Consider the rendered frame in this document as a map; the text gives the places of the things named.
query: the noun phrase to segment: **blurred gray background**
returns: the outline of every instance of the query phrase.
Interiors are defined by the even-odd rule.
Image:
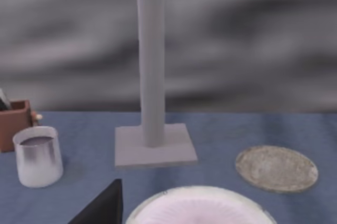
[[[169,111],[336,111],[337,0],[166,0]],[[140,109],[136,0],[0,0],[0,87]]]

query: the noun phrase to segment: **blue table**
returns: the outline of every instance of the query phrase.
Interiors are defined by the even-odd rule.
[[[138,113],[45,112],[43,125],[59,131],[65,173],[44,189],[18,181],[14,153],[0,154],[0,223],[66,224],[112,180],[123,179],[124,221],[151,195],[172,187],[209,185],[243,194],[262,205],[279,224],[337,223],[337,115],[167,114],[186,123],[199,157],[194,166],[114,168],[114,129],[138,125]],[[257,189],[235,170],[237,154],[255,145],[297,150],[317,165],[318,183],[301,194]]]

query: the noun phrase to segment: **vertical post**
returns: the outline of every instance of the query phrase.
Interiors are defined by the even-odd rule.
[[[164,0],[137,0],[143,140],[147,147],[164,141]]]

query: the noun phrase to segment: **brown box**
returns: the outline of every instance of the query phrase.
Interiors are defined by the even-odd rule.
[[[13,101],[11,105],[12,110],[0,111],[0,152],[14,151],[13,136],[33,126],[28,100]]]

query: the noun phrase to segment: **square base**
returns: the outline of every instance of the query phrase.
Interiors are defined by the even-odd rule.
[[[141,126],[118,127],[115,133],[115,167],[163,167],[194,164],[197,156],[185,124],[166,124],[164,144],[143,144]]]

